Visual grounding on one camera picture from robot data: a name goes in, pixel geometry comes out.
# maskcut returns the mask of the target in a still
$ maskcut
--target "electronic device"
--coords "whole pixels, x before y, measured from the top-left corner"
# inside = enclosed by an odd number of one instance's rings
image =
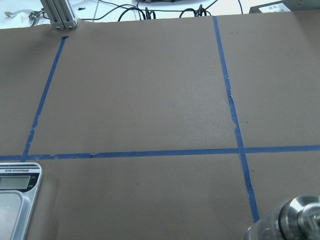
[[[319,0],[282,0],[253,6],[250,8],[249,13],[291,12],[316,9],[320,9]]]
[[[38,163],[0,163],[0,240],[23,240],[37,196]]]

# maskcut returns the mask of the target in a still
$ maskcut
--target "metal cylinder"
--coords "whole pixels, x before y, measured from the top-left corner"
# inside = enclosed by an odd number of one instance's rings
[[[298,196],[261,218],[243,240],[320,240],[320,196]]]

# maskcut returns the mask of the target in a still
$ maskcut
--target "grid square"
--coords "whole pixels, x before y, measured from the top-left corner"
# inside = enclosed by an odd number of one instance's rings
[[[218,17],[244,146],[319,145],[319,11]]]
[[[82,22],[30,154],[236,148],[216,46],[211,17]]]
[[[252,224],[238,154],[38,163],[27,240],[230,240]]]
[[[24,151],[60,41],[47,25],[0,30],[0,156]]]
[[[247,154],[260,217],[286,200],[320,195],[319,151]]]

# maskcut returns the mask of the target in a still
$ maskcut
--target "scale display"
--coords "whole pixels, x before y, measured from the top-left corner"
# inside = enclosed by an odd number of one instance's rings
[[[41,175],[37,163],[0,163],[0,240],[25,238]]]

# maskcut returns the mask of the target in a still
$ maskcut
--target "white surface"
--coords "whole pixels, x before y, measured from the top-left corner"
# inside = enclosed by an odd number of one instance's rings
[[[99,18],[106,14],[108,11],[112,10],[116,6],[111,4],[106,4],[103,2],[98,2],[98,0],[69,0],[74,13],[78,15],[80,19],[91,19]],[[200,4],[204,8],[209,6],[214,0],[182,0],[177,2],[153,2],[153,3],[139,3],[139,8],[144,10],[148,7],[149,10],[184,10],[187,8],[193,8],[197,10]],[[106,2],[115,3],[118,5],[131,4],[137,5],[135,0],[110,0]],[[257,6],[266,3],[272,3],[274,0],[241,0],[243,13],[249,13],[250,7]],[[9,28],[25,28],[31,26],[33,23],[29,20],[29,13],[19,13],[15,17],[7,17],[5,12],[15,12],[22,9],[32,9],[34,11],[39,11],[42,8],[40,0],[0,0],[0,29]],[[96,20],[95,22],[116,22],[123,13],[125,9],[118,8],[106,17]],[[212,15],[234,15],[240,14],[240,7],[238,0],[219,0],[213,6],[211,6],[208,11]],[[180,12],[156,12],[157,19],[169,19],[178,18]],[[192,12],[186,12],[183,17],[192,17]],[[127,12],[121,21],[135,21],[139,20],[139,15],[137,12]],[[44,19],[42,16],[39,19],[37,25],[40,24],[50,24],[48,19]]]

